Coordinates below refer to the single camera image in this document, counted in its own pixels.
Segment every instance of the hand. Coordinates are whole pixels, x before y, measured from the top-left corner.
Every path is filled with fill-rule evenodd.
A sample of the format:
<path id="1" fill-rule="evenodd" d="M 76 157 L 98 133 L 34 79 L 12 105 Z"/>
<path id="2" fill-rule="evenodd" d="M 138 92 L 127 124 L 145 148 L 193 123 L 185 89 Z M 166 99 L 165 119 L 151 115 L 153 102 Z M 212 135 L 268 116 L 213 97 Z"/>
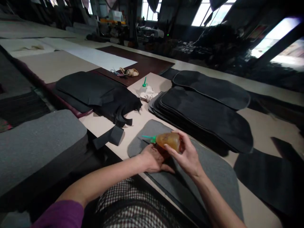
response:
<path id="1" fill-rule="evenodd" d="M 182 131 L 172 131 L 172 133 L 180 135 L 184 148 L 181 150 L 182 154 L 179 154 L 168 144 L 165 144 L 164 146 L 168 153 L 175 158 L 178 164 L 190 177 L 199 177 L 204 174 L 197 151 L 191 143 L 188 135 Z"/>
<path id="2" fill-rule="evenodd" d="M 175 173 L 174 170 L 163 164 L 169 154 L 162 148 L 156 148 L 155 145 L 147 145 L 143 151 L 138 155 L 141 159 L 141 163 L 144 165 L 145 172 L 154 173 L 159 171 L 167 171 L 170 173 Z"/>

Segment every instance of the tan glove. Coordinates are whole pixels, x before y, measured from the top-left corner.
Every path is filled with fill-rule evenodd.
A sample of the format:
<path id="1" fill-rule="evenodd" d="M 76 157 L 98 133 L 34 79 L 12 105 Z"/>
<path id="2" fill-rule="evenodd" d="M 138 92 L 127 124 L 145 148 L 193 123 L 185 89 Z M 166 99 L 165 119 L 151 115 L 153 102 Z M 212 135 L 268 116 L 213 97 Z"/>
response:
<path id="1" fill-rule="evenodd" d="M 119 68 L 123 74 L 127 74 L 128 76 L 136 77 L 139 75 L 139 72 L 136 69 L 125 70 L 122 67 Z"/>

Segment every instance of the green cap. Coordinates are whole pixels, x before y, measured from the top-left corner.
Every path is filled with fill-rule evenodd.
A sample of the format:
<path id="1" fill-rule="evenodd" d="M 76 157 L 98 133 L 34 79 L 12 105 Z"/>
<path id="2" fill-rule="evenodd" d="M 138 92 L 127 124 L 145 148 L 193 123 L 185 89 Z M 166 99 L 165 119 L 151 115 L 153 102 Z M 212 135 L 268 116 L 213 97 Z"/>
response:
<path id="1" fill-rule="evenodd" d="M 156 143 L 156 136 L 142 136 L 142 137 L 152 139 L 152 140 L 150 140 L 150 142 L 151 143 Z"/>
<path id="2" fill-rule="evenodd" d="M 147 79 L 147 77 L 145 77 L 145 82 L 144 82 L 144 84 L 142 85 L 143 87 L 146 87 L 146 86 L 147 86 L 146 79 Z"/>

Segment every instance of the brown board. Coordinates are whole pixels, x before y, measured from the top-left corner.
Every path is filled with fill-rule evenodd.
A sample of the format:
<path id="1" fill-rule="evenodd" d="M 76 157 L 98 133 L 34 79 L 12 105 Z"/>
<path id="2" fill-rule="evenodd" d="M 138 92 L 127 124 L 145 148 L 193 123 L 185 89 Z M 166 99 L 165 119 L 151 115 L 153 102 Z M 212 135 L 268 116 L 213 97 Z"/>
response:
<path id="1" fill-rule="evenodd" d="M 139 75 L 137 77 L 128 77 L 127 79 L 120 78 L 119 76 L 116 76 L 114 73 L 111 73 L 110 71 L 107 71 L 103 68 L 95 69 L 96 71 L 106 75 L 107 77 L 112 78 L 116 81 L 119 81 L 120 83 L 124 84 L 125 86 L 132 85 L 133 83 L 137 82 L 139 79 L 143 78 L 150 72 L 159 75 L 174 65 L 174 63 L 172 63 L 172 62 L 168 62 L 168 61 L 157 59 L 154 57 L 127 51 L 122 48 L 118 48 L 118 47 L 114 47 L 114 46 L 102 47 L 102 48 L 98 48 L 98 50 L 137 62 L 124 69 L 128 70 L 128 69 L 135 68 L 139 72 Z"/>

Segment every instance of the person's right hand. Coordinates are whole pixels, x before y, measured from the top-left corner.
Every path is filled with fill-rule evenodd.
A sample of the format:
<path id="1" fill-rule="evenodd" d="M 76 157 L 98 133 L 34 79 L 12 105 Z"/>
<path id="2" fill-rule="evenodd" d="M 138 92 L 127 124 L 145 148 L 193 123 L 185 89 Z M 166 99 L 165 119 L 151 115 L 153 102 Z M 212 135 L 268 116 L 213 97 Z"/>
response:
<path id="1" fill-rule="evenodd" d="M 190 177 L 199 177 L 204 171 L 199 161 L 199 156 L 193 144 L 190 141 L 188 135 L 182 131 L 172 131 L 180 135 L 184 148 L 181 150 L 181 154 L 177 153 L 175 149 L 165 144 L 165 148 L 168 153 L 175 158 L 178 164 Z"/>

